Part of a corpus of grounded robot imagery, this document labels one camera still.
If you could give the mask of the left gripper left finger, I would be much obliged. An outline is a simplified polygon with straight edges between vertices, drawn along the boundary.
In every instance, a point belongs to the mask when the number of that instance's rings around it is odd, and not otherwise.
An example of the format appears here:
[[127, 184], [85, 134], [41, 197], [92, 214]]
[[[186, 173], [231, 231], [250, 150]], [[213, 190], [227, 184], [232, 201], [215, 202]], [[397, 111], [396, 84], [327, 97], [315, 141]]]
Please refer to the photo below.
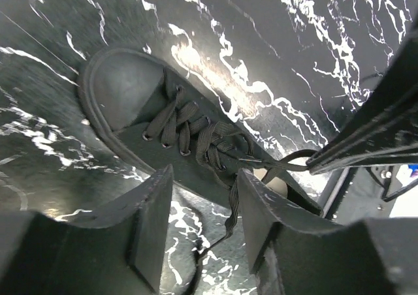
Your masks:
[[59, 254], [60, 292], [159, 291], [173, 170], [67, 223]]

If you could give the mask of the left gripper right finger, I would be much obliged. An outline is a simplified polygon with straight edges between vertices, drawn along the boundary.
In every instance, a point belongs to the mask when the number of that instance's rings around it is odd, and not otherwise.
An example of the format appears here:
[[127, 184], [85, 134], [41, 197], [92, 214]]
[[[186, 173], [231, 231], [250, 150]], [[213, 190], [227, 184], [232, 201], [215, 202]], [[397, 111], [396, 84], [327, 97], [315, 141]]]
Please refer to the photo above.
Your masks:
[[342, 225], [321, 218], [273, 193], [247, 169], [238, 173], [238, 196], [249, 272], [252, 274], [261, 265], [266, 246], [282, 228], [315, 236], [342, 228]]

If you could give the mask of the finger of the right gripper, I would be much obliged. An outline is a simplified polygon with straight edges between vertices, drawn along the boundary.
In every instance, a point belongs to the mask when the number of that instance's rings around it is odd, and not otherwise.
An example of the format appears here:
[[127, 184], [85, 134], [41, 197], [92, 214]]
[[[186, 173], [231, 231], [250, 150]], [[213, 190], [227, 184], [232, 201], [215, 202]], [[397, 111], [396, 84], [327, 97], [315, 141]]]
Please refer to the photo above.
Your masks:
[[307, 161], [311, 174], [417, 163], [417, 24], [370, 98], [341, 133]]

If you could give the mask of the black shoelace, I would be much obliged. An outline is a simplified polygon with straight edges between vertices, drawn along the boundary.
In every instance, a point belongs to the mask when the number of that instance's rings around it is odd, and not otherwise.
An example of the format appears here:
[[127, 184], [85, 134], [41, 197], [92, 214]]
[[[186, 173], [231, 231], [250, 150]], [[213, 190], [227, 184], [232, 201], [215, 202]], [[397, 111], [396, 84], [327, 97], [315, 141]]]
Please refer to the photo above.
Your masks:
[[[234, 228], [238, 222], [240, 201], [238, 197], [238, 181], [233, 179], [233, 183], [227, 183], [218, 174], [226, 171], [226, 167], [221, 163], [220, 154], [224, 154], [236, 161], [245, 163], [259, 163], [266, 169], [263, 182], [269, 182], [275, 178], [282, 170], [305, 172], [308, 170], [306, 165], [292, 164], [291, 161], [299, 158], [311, 157], [315, 154], [312, 149], [298, 150], [281, 160], [256, 159], [254, 155], [254, 142], [248, 134], [236, 128], [234, 125], [218, 121], [212, 123], [207, 116], [201, 116], [196, 120], [191, 118], [199, 111], [196, 102], [187, 102], [183, 106], [185, 99], [184, 87], [178, 85], [173, 100], [166, 108], [152, 119], [146, 130], [142, 133], [145, 141], [151, 141], [155, 137], [161, 137], [161, 145], [171, 148], [175, 141], [179, 141], [180, 155], [187, 157], [191, 154], [191, 139], [196, 136], [195, 158], [197, 163], [213, 173], [216, 182], [224, 189], [229, 191], [229, 206], [231, 215], [225, 221], [225, 235], [202, 251], [194, 251], [195, 273], [187, 287], [185, 294], [194, 294], [201, 280], [203, 259], [215, 246], [224, 242], [233, 235]], [[248, 151], [244, 157], [234, 156], [229, 153], [235, 146], [225, 141], [226, 137], [241, 136], [247, 144]]]

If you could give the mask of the black canvas sneaker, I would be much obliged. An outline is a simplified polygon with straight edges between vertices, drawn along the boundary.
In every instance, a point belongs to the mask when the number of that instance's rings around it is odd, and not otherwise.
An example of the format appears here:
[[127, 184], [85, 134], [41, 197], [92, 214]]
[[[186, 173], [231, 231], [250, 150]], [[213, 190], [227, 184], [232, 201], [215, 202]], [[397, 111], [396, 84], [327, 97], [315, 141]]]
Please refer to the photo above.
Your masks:
[[[128, 47], [107, 47], [97, 52], [82, 69], [78, 79], [78, 96], [84, 113], [97, 136], [119, 158], [147, 173], [172, 165], [175, 182], [193, 193], [220, 206], [228, 206], [229, 191], [219, 185], [213, 173], [200, 166], [195, 158], [197, 137], [191, 139], [191, 154], [180, 155], [179, 141], [165, 149], [161, 137], [145, 141], [142, 133], [152, 119], [173, 100], [177, 86], [185, 89], [187, 102], [196, 102], [199, 111], [191, 119], [209, 117], [212, 123], [222, 121], [235, 125], [216, 105], [201, 94], [183, 76], [157, 58]], [[240, 129], [250, 136], [248, 131]], [[241, 136], [226, 137], [235, 146], [229, 153], [244, 157], [248, 151]], [[226, 171], [218, 175], [232, 184], [240, 169], [256, 171], [262, 180], [266, 169], [259, 163], [236, 161], [224, 154], [219, 155]], [[275, 160], [254, 142], [256, 159]], [[319, 215], [321, 208], [312, 200], [292, 177], [282, 170], [269, 182], [284, 182], [287, 197], [298, 206]]]

